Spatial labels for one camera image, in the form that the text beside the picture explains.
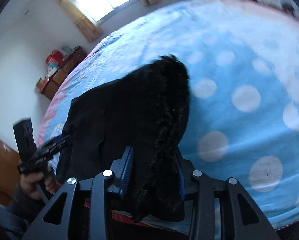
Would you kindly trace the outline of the person left hand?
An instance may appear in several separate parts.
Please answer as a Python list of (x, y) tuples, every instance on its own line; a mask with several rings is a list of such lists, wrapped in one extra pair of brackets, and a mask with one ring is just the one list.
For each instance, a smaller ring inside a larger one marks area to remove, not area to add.
[(47, 165), (47, 174), (36, 172), (30, 174), (22, 174), (17, 184), (15, 194), (24, 194), (31, 199), (43, 199), (43, 193), (48, 192), (55, 194), (59, 189), (56, 182), (54, 170), (50, 164)]

